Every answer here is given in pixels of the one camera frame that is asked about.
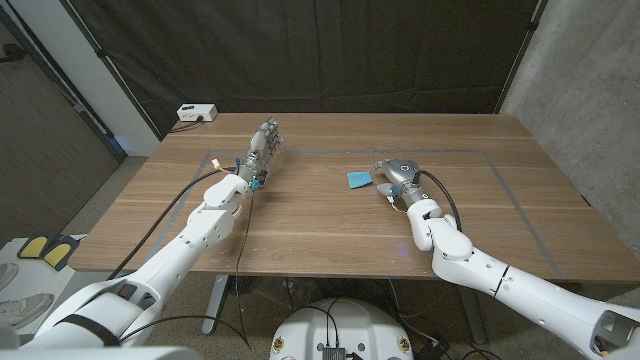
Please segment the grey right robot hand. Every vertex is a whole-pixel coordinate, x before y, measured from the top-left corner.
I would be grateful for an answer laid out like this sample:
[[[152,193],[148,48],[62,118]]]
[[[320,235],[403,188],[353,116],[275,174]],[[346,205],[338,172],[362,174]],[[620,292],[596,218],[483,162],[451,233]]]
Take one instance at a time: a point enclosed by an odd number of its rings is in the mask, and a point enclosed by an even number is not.
[[[419,181],[419,166],[412,160],[387,159],[377,161],[374,170],[382,172],[388,179],[386,183],[376,186],[378,192],[385,197],[401,198],[406,207],[423,200],[425,191]]]

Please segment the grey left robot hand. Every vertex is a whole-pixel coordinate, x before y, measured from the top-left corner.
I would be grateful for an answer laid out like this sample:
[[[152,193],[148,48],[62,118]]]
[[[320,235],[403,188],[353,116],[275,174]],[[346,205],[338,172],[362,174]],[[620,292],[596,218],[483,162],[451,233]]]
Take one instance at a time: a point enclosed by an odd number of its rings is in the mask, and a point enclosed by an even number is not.
[[[236,175],[244,179],[252,190],[266,182],[268,168],[277,149],[283,143],[278,122],[269,117],[250,139],[245,158],[240,160]]]

